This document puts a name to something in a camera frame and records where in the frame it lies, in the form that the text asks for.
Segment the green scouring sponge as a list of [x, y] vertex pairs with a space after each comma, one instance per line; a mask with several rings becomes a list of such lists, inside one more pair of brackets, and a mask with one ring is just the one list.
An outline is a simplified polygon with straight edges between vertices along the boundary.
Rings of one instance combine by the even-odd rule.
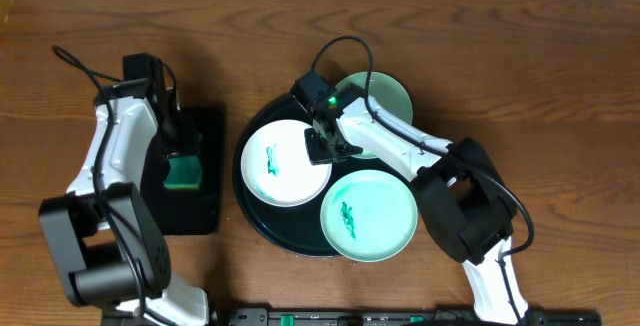
[[164, 187], [169, 190], [197, 190], [203, 178], [202, 166], [196, 155], [169, 159], [169, 172]]

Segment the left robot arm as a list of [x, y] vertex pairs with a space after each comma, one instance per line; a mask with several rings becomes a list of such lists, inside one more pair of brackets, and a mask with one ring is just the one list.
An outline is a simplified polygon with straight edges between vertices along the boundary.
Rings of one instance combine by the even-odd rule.
[[149, 78], [99, 88], [85, 163], [38, 218], [67, 299], [115, 325], [206, 325], [207, 295], [173, 272], [139, 191], [164, 87]]

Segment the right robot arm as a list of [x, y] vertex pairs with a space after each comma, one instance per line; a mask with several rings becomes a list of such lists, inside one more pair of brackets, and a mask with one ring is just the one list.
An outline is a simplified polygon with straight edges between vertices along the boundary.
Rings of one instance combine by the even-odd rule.
[[358, 86], [324, 81], [291, 92], [312, 120], [305, 132], [312, 164], [333, 164], [363, 151], [402, 175], [436, 245], [463, 265], [474, 311], [485, 322], [522, 325], [529, 310], [517, 285], [512, 220], [530, 216], [504, 184], [484, 148], [429, 135], [383, 108]]

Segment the white plate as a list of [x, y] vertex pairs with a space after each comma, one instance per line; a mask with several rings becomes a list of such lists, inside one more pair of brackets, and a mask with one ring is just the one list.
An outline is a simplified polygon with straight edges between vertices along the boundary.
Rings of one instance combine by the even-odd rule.
[[308, 157], [303, 121], [282, 119], [255, 131], [241, 152], [241, 177], [259, 200], [288, 208], [311, 201], [331, 177], [330, 165], [313, 165]]

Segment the mint green plate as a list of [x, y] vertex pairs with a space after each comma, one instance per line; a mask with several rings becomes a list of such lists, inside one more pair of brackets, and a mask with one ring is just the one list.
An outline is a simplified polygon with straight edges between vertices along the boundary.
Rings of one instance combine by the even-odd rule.
[[[355, 84], [364, 89], [366, 74], [366, 71], [351, 74], [338, 82], [335, 87], [339, 90], [349, 84]], [[387, 74], [374, 71], [371, 75], [369, 91], [370, 96], [373, 96], [385, 110], [404, 122], [412, 124], [414, 116], [412, 102], [408, 92], [399, 81]], [[354, 157], [359, 159], [376, 158], [373, 153], [364, 149], [361, 154]]]
[[379, 170], [360, 170], [336, 181], [320, 208], [329, 244], [342, 256], [379, 262], [401, 252], [418, 222], [416, 201], [399, 178]]

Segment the mint green plate front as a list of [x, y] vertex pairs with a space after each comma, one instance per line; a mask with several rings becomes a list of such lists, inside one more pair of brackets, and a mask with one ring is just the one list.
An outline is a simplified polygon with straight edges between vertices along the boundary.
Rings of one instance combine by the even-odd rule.
[[401, 252], [418, 222], [416, 201], [399, 178], [379, 170], [360, 170], [336, 181], [320, 208], [329, 244], [342, 256], [379, 262]]

